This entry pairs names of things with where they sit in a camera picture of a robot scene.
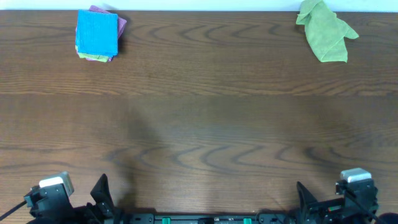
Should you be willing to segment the blue microfiber cloth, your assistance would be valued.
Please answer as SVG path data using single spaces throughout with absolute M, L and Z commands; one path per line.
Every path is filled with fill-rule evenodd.
M 118 15 L 79 10 L 75 45 L 79 53 L 113 57 L 118 54 Z

